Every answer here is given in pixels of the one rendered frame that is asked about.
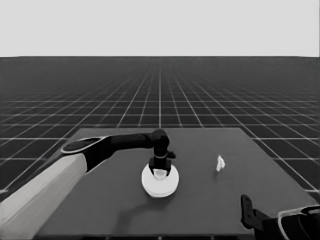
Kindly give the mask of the small white T-shaped piece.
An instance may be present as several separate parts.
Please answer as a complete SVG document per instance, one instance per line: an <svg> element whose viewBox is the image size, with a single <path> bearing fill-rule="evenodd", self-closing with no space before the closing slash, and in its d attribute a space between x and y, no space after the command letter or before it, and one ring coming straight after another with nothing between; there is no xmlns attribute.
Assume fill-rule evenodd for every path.
<svg viewBox="0 0 320 240"><path fill-rule="evenodd" d="M221 171L226 166L224 159L221 156L217 158L216 171Z"/></svg>

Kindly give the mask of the large thick white disc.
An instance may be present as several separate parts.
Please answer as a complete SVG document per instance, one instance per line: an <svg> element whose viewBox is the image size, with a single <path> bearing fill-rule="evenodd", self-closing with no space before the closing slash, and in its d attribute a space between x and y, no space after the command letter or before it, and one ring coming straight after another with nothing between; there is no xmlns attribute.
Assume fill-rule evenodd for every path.
<svg viewBox="0 0 320 240"><path fill-rule="evenodd" d="M173 194L179 184L179 173L172 165L169 177L165 177L164 170L154 170L157 180L153 178L148 165L144 167L141 174L141 183L144 190L153 198L164 198Z"/></svg>

